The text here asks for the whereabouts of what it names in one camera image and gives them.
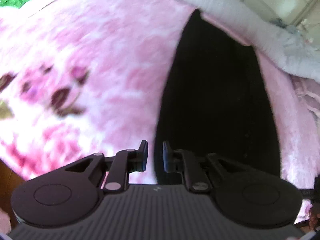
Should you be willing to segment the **black garment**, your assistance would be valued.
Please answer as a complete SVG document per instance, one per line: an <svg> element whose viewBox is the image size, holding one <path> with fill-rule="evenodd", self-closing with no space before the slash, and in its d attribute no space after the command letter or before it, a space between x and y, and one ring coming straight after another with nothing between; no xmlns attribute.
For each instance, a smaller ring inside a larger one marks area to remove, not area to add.
<svg viewBox="0 0 320 240"><path fill-rule="evenodd" d="M215 153L280 176L280 147L258 57L195 10L165 85L155 135L157 182L179 184L164 169L163 142L197 157Z"/></svg>

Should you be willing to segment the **pink rose plush blanket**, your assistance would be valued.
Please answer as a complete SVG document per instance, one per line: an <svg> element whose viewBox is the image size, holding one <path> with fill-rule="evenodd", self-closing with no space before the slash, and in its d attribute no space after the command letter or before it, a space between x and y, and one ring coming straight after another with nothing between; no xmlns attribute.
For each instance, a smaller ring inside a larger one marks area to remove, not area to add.
<svg viewBox="0 0 320 240"><path fill-rule="evenodd" d="M319 174L319 127L291 74L212 15L182 0L32 0L1 7L1 160L25 180L94 152L149 142L182 31L201 17L258 57L280 147L280 177L298 188Z"/></svg>

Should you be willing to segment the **pink ruffled pillow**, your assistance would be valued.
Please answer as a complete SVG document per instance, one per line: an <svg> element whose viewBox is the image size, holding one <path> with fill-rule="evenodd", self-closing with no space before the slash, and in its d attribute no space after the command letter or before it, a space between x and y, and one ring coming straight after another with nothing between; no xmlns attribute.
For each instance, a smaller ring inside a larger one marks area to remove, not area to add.
<svg viewBox="0 0 320 240"><path fill-rule="evenodd" d="M313 114L317 127L319 127L319 83L313 79L291 76L291 80L300 101Z"/></svg>

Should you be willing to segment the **white striped quilt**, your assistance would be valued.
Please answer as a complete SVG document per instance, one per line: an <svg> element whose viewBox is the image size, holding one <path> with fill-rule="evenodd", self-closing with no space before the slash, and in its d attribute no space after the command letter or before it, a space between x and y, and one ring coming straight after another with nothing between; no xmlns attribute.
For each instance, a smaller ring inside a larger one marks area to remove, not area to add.
<svg viewBox="0 0 320 240"><path fill-rule="evenodd" d="M319 53L298 34L268 23L238 0L182 0L212 15L294 76L319 81Z"/></svg>

